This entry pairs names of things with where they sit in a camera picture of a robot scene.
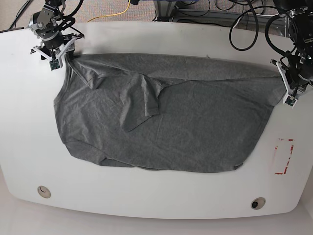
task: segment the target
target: yellow cable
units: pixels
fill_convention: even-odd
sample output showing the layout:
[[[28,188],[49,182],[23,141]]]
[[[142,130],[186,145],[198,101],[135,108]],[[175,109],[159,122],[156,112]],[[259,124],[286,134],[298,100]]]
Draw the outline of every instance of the yellow cable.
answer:
[[[129,0],[128,6],[127,6],[127,8],[126,8],[125,11],[120,12],[120,13],[110,14],[110,15],[96,16],[96,17],[93,17],[92,19],[88,20],[87,22],[93,21],[94,19],[97,19],[97,18],[102,18],[102,17],[107,17],[107,16],[117,16],[117,15],[121,15],[121,14],[125,13],[125,12],[128,10],[128,8],[129,8],[130,5],[131,5],[131,0]]]

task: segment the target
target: round hole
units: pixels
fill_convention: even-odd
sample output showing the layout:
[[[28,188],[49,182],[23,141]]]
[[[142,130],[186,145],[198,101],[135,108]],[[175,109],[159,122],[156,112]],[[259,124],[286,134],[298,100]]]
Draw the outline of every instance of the round hole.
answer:
[[[37,188],[37,191],[39,195],[43,198],[50,198],[51,197],[51,192],[49,189],[47,189],[45,186],[39,186]]]
[[[259,197],[251,203],[251,208],[254,210],[259,210],[261,209],[265,204],[265,198]]]

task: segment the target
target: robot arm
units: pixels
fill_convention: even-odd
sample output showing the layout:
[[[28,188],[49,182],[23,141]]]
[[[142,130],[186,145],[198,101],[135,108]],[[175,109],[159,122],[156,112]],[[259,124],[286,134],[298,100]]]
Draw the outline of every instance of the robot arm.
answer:
[[[307,86],[313,84],[313,1],[274,0],[274,4],[288,18],[288,34],[293,41],[295,54],[280,50],[269,39],[269,27],[280,18],[279,15],[268,21],[265,36],[269,46],[282,55],[280,62],[272,60],[272,63],[278,67],[288,86],[284,102],[293,107],[298,98],[308,92]],[[283,58],[287,58],[288,65],[283,63]]]
[[[83,38],[84,35],[68,34],[63,35],[62,31],[71,27],[75,23],[73,16],[77,13],[84,0],[80,0],[76,9],[68,16],[63,15],[66,0],[45,0],[45,5],[40,12],[35,13],[29,23],[29,27],[42,40],[41,45],[34,47],[31,54],[38,52],[42,60],[47,59],[51,70],[63,66],[62,56],[65,53],[73,53],[75,50],[74,42]]]

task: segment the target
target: black cable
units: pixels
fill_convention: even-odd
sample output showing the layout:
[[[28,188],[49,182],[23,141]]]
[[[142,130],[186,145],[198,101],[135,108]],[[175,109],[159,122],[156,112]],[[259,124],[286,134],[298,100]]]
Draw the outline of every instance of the black cable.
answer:
[[[156,18],[157,18],[157,11],[155,11],[155,14],[156,14],[156,16],[151,21],[155,21],[156,20]]]
[[[55,28],[55,30],[64,31],[67,28],[73,26],[75,24],[75,22],[76,22],[76,20],[73,17],[66,18],[66,19],[62,20],[62,22]]]
[[[264,14],[264,12],[265,12],[265,8],[263,7],[262,12],[260,13],[260,15],[263,15],[263,14]]]
[[[18,19],[21,17],[21,15],[24,13],[24,11],[30,5],[31,2],[32,0],[28,0],[27,2],[23,4],[23,6],[19,9],[18,13],[16,14],[16,17],[14,21],[11,23],[9,29],[13,28],[14,25],[16,26],[16,22],[18,21]]]
[[[17,12],[17,14],[16,14],[16,16],[15,16],[15,19],[16,19],[17,16],[20,14],[20,12],[21,12],[22,9],[25,7],[25,5],[28,4],[28,3],[29,3],[29,1],[26,1],[26,2],[24,3],[24,5],[19,9],[19,11]],[[17,20],[14,20],[14,28],[16,28],[16,22],[17,22]]]
[[[193,20],[189,20],[189,19],[181,19],[181,20],[178,20],[177,22],[179,23],[179,21],[188,21],[188,22],[195,23],[195,24],[211,24],[211,25],[216,25],[216,26],[226,27],[226,28],[230,27],[230,25],[222,25],[219,23],[202,23],[202,22],[197,22],[197,21],[193,21]]]
[[[180,3],[182,3],[185,6],[190,6],[190,5],[193,5],[193,4],[197,3],[197,2],[198,1],[191,1],[190,3],[185,3],[184,1],[181,1]]]
[[[71,28],[71,29],[75,30],[76,32],[78,32],[80,34],[80,36],[82,36],[83,38],[85,37],[85,35],[81,31],[79,31],[78,29],[73,27],[73,24],[75,23],[75,18],[71,18],[71,19],[74,19],[74,23],[69,25],[69,24],[67,24],[67,21],[65,21],[65,19],[64,19],[62,13],[60,12],[60,9],[59,9],[58,6],[57,6],[57,12],[58,12],[58,14],[59,14],[59,16],[60,16],[60,18],[62,20],[62,23],[66,24],[68,26],[68,27],[65,27],[64,29],[61,28],[61,30],[65,30],[67,28]]]
[[[281,8],[278,8],[278,7],[275,7],[275,6],[257,6],[257,7],[253,7],[253,10],[261,9],[261,8],[272,8],[272,9],[276,9],[276,10],[282,10],[282,11],[285,12],[285,10],[283,10],[283,9],[281,9]],[[230,42],[230,44],[232,45],[232,47],[235,48],[236,50],[240,50],[240,51],[249,50],[249,49],[252,48],[252,47],[254,46],[254,44],[255,44],[255,41],[256,41],[255,38],[257,38],[257,35],[258,35],[257,33],[256,33],[256,37],[254,38],[253,43],[252,43],[249,47],[244,48],[244,49],[240,49],[240,48],[235,47],[234,44],[233,44],[233,42],[232,42],[232,39],[231,39],[231,33],[232,33],[232,30],[233,30],[235,24],[237,23],[238,20],[240,20],[240,18],[241,18],[242,16],[244,16],[245,14],[248,14],[249,12],[252,12],[252,9],[249,9],[249,10],[245,11],[244,13],[242,13],[240,16],[238,16],[238,18],[233,22],[233,25],[232,25],[231,28],[230,28],[230,31],[229,31],[229,42]]]
[[[229,8],[222,9],[222,8],[219,7],[217,1],[218,1],[218,0],[214,0],[214,4],[215,4],[216,8],[219,9],[219,10],[221,10],[221,11],[228,11],[228,10],[232,9],[232,8],[236,5],[236,3],[233,2],[233,4],[232,4]]]
[[[271,40],[270,40],[270,38],[269,38],[269,27],[270,27],[270,25],[275,21],[275,20],[277,20],[277,19],[279,19],[280,18],[280,15],[276,15],[276,16],[273,16],[273,17],[271,17],[269,20],[268,20],[268,22],[267,22],[267,24],[266,24],[266,26],[265,26],[265,31],[264,31],[264,34],[265,34],[265,38],[266,38],[266,41],[267,41],[267,43],[268,43],[268,45],[273,49],[273,50],[275,50],[277,53],[279,53],[279,54],[281,54],[283,57],[286,57],[286,52],[284,52],[283,50],[281,50],[281,49],[279,49],[279,48],[277,48],[272,42],[271,42]]]
[[[182,12],[182,11],[180,11],[179,9],[178,9],[178,12],[180,12],[180,13],[182,13],[182,14],[186,15],[186,16],[192,16],[192,17],[200,17],[200,16],[204,16],[204,15],[206,15],[207,13],[209,13],[209,11],[210,11],[210,9],[211,9],[211,3],[210,3],[210,0],[208,0],[208,2],[209,2],[209,9],[207,10],[207,12],[205,12],[205,13],[204,13],[204,14],[202,14],[202,15],[198,15],[198,16],[188,15],[188,14],[186,14],[186,13],[183,13],[183,12]]]
[[[287,51],[286,51],[286,55],[283,56],[283,57],[281,57],[281,58],[279,59],[279,60],[280,60],[280,63],[282,63],[282,65],[285,66],[286,68],[287,68],[287,66],[286,66],[285,63],[283,62],[283,59],[286,58],[286,57],[288,57],[288,56],[290,56],[290,55],[294,52],[294,50],[296,50],[296,49],[297,49],[297,46],[295,45],[291,51],[288,51],[288,50],[287,50]]]
[[[253,16],[254,16],[256,30],[255,30],[255,36],[254,36],[254,39],[253,39],[252,44],[251,44],[250,46],[246,47],[246,48],[238,48],[238,47],[236,47],[236,46],[233,44],[233,42],[232,42],[232,40],[231,40],[231,33],[232,33],[232,31],[233,31],[233,28],[234,28],[234,26],[235,26],[237,20],[239,20],[239,18],[237,18],[237,20],[235,20],[235,22],[233,23],[233,25],[231,26],[230,31],[229,31],[229,42],[230,42],[230,44],[231,44],[231,46],[232,46],[233,48],[235,48],[236,50],[239,50],[239,51],[246,51],[246,50],[251,49],[251,48],[254,46],[254,44],[256,43],[256,40],[258,39],[258,36],[259,36],[259,21],[258,21],[258,17],[257,17],[257,15],[256,15],[256,13],[255,13],[255,10],[254,10],[252,4],[251,4],[251,1],[250,1],[250,0],[246,0],[246,1],[247,1],[248,5],[249,5],[249,7],[250,7],[250,10],[252,11],[252,14],[253,14]]]
[[[242,5],[242,6],[248,6],[249,3],[241,3],[241,2],[246,2],[247,0],[228,0],[230,2],[234,2],[236,4]]]
[[[244,12],[244,9],[245,9],[245,6],[243,6],[243,11],[242,11],[241,13],[243,13],[243,12]]]
[[[73,17],[78,12],[78,10],[82,6],[83,2],[84,2],[84,0],[80,0],[77,7],[75,8],[75,10],[72,13],[70,13],[69,15],[64,16],[64,18],[66,19],[66,18]]]
[[[248,25],[249,25],[249,14],[246,15],[247,20],[246,20],[246,30],[248,30]]]

